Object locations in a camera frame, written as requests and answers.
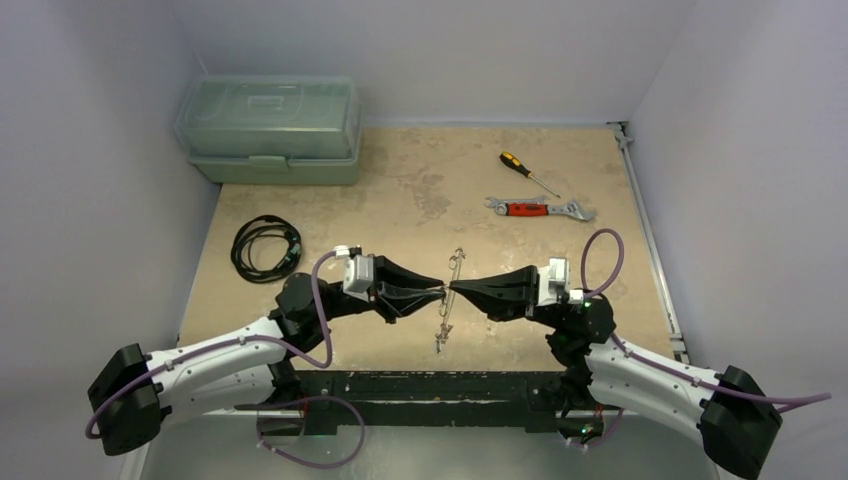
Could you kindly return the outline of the perforated metal key plate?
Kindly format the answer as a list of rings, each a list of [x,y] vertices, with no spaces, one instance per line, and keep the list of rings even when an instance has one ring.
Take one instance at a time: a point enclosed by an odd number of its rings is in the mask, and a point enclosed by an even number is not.
[[[449,283],[460,279],[461,270],[465,258],[466,253],[464,249],[462,247],[457,247],[448,261],[448,267],[451,271],[451,279]],[[444,347],[447,344],[451,330],[453,329],[453,325],[450,323],[450,316],[454,300],[455,292],[451,290],[449,286],[446,286],[445,297],[442,299],[442,302],[439,307],[441,323],[439,326],[439,331],[435,334],[435,351],[437,355],[441,354],[444,351]]]

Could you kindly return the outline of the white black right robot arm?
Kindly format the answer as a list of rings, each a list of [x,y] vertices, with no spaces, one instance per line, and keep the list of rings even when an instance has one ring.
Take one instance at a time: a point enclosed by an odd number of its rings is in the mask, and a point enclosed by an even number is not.
[[[492,321],[551,328],[545,340],[565,371],[539,393],[562,416],[597,406],[631,411],[693,440],[723,470],[759,477],[783,419],[746,371],[685,365],[621,339],[608,298],[571,288],[561,259],[449,288]]]

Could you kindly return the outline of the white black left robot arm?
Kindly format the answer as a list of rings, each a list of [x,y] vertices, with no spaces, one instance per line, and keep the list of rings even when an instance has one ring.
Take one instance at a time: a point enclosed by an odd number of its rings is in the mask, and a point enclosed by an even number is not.
[[[329,323],[375,312],[394,324],[445,296],[443,281],[360,250],[330,252],[342,260],[342,280],[318,272],[294,273],[267,315],[232,332],[170,350],[144,352],[139,344],[117,350],[89,386],[89,440],[108,456],[153,440],[167,423],[230,406],[267,402],[284,409],[297,399],[291,361],[317,369],[333,363]]]

